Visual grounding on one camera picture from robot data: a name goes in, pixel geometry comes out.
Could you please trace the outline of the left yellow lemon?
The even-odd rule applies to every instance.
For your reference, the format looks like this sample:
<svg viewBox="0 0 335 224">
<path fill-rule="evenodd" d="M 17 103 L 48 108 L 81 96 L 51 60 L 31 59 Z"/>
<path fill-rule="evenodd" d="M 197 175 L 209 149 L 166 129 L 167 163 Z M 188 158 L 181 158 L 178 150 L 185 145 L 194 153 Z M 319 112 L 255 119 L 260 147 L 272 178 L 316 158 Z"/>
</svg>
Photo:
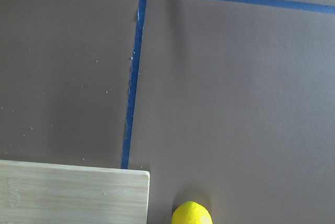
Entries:
<svg viewBox="0 0 335 224">
<path fill-rule="evenodd" d="M 187 201 L 178 206 L 172 214 L 171 224 L 213 224 L 209 211 L 202 205 Z"/>
</svg>

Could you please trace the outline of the wooden cutting board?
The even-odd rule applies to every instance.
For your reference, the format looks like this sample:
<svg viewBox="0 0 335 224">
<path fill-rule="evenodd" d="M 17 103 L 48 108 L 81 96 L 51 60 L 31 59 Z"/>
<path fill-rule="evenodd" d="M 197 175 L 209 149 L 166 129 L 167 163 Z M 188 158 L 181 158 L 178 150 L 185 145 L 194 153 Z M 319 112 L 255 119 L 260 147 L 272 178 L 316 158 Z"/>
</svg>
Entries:
<svg viewBox="0 0 335 224">
<path fill-rule="evenodd" d="M 150 173 L 1 161 L 1 223 L 146 223 Z"/>
</svg>

